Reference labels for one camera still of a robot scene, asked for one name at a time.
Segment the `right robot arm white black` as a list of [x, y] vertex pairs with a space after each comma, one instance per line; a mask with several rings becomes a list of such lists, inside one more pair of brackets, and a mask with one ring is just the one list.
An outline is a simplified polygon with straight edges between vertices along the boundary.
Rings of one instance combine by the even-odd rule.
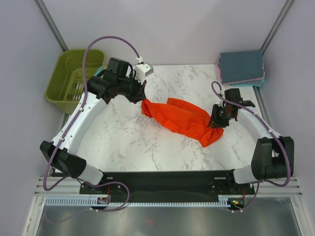
[[225, 181], [230, 193], [238, 193], [245, 183], [268, 182], [278, 187], [288, 185], [293, 175], [294, 141], [276, 132], [258, 113], [254, 103], [243, 100], [237, 88], [220, 94], [219, 104], [212, 107], [209, 127], [226, 128], [231, 120], [239, 122], [255, 141], [251, 163], [233, 170]]

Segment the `orange t shirt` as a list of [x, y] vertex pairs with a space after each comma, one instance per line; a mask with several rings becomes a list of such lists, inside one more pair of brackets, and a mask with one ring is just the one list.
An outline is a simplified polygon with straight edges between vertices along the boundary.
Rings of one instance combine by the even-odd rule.
[[187, 101], [168, 98], [166, 103], [142, 101], [141, 112], [168, 130], [195, 139], [205, 148], [223, 135], [223, 128], [208, 126], [211, 116]]

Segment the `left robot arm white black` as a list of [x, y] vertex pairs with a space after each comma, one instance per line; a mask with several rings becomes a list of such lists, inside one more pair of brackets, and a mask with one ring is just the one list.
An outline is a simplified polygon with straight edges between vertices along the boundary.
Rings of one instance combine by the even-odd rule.
[[90, 183], [96, 193], [104, 193], [108, 181], [103, 172], [77, 155], [81, 141], [111, 99], [122, 95], [134, 104], [145, 100], [146, 77], [153, 71], [144, 62], [132, 67], [127, 61], [111, 58], [106, 69], [88, 79], [87, 91], [62, 130], [52, 141], [41, 143], [40, 150], [49, 165], [68, 177]]

